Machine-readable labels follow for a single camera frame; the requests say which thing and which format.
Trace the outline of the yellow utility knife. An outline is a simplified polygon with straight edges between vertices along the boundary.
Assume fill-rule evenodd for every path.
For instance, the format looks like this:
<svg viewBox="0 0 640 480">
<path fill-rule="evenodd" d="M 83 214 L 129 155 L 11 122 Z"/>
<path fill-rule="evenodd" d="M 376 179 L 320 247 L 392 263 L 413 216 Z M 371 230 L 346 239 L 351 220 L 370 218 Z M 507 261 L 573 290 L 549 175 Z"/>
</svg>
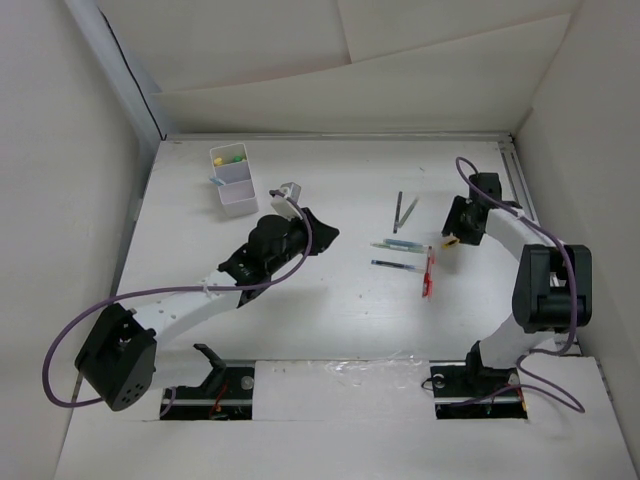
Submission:
<svg viewBox="0 0 640 480">
<path fill-rule="evenodd" d="M 443 243 L 442 244 L 442 248 L 443 249 L 452 248 L 452 247 L 456 246 L 459 242 L 460 242 L 459 239 L 453 238 L 453 239 L 448 240 L 447 242 Z"/>
</svg>

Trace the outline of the dark blue pen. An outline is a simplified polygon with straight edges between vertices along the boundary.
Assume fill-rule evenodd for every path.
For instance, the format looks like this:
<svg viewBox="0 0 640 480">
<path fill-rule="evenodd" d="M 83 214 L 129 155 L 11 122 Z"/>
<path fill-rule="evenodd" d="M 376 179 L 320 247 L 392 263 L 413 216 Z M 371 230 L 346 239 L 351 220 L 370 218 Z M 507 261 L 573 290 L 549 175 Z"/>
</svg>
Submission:
<svg viewBox="0 0 640 480">
<path fill-rule="evenodd" d="M 391 261 L 372 259 L 370 263 L 371 263 L 371 265 L 385 267 L 385 268 L 398 269 L 398 270 L 406 270 L 406 271 L 418 271 L 419 270 L 419 267 L 416 267 L 414 265 L 403 264 L 403 263 L 398 263 L 398 262 L 391 262 Z"/>
</svg>

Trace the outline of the black pen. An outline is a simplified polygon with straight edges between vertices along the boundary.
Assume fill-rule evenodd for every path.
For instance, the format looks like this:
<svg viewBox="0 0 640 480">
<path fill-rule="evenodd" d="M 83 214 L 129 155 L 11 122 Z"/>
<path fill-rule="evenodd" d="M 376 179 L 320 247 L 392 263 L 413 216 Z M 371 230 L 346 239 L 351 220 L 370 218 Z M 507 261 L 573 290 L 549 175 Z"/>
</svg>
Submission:
<svg viewBox="0 0 640 480">
<path fill-rule="evenodd" d="M 393 234 L 397 234 L 399 229 L 402 201 L 403 201 L 403 192 L 399 191 L 397 194 L 396 204 L 395 204 L 394 222 L 393 222 L 393 230 L 392 230 Z"/>
</svg>

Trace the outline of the red pen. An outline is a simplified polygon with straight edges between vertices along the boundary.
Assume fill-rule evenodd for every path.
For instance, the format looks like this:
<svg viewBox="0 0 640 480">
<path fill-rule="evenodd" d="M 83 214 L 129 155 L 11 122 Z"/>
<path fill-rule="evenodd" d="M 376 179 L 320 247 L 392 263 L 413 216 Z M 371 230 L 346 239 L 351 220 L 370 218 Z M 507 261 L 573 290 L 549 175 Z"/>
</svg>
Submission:
<svg viewBox="0 0 640 480">
<path fill-rule="evenodd" d="M 435 264 L 435 250 L 432 246 L 427 249 L 427 259 L 422 283 L 422 297 L 430 300 L 433 292 L 433 267 Z"/>
</svg>

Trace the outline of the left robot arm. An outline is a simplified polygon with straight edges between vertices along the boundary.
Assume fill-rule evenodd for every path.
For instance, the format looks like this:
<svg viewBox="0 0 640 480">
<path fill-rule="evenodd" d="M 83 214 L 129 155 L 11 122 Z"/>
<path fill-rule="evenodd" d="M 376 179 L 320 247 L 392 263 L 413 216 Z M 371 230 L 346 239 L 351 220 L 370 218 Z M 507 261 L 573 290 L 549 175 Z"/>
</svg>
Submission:
<svg viewBox="0 0 640 480">
<path fill-rule="evenodd" d="M 239 309 L 279 283 L 289 262 L 326 251 L 339 230 L 308 208 L 260 218 L 247 241 L 196 287 L 155 289 L 157 301 L 127 309 L 111 300 L 75 359 L 75 367 L 112 411 L 135 404 L 158 379 L 159 350 L 212 317 Z"/>
</svg>

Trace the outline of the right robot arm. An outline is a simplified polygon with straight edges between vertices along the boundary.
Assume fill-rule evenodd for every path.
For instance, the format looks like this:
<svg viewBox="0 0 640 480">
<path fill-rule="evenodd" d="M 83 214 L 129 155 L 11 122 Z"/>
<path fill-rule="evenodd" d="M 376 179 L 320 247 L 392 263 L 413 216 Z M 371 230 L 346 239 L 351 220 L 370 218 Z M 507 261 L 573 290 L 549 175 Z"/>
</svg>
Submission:
<svg viewBox="0 0 640 480">
<path fill-rule="evenodd" d="M 471 347 L 462 369 L 465 387 L 483 394 L 497 384 L 498 370 L 514 368 L 556 334 L 574 337 L 590 322 L 592 255 L 544 230 L 517 203 L 504 202 L 496 173 L 474 173 L 466 182 L 469 195 L 454 198 L 442 235 L 470 246 L 489 236 L 519 261 L 510 315 Z"/>
</svg>

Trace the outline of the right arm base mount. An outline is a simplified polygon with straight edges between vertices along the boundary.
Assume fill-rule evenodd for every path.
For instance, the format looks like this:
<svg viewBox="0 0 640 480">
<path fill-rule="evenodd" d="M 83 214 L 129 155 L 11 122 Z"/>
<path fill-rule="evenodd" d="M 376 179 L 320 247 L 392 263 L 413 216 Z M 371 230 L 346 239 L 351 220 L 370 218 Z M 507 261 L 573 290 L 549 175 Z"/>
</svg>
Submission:
<svg viewBox="0 0 640 480">
<path fill-rule="evenodd" d="M 515 367 L 486 367 L 477 341 L 463 361 L 431 361 L 421 388 L 432 393 L 438 420 L 526 420 L 519 382 Z"/>
</svg>

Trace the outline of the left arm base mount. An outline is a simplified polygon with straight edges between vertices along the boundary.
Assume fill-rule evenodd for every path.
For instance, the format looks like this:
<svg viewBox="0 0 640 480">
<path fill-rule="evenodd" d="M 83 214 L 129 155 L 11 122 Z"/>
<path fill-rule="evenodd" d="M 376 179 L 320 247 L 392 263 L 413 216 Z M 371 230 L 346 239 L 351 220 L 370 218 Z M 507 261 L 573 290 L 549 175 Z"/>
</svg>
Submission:
<svg viewBox="0 0 640 480">
<path fill-rule="evenodd" d="M 256 362 L 223 360 L 208 345 L 193 349 L 206 359 L 204 372 L 163 391 L 161 421 L 249 421 L 253 417 Z"/>
</svg>

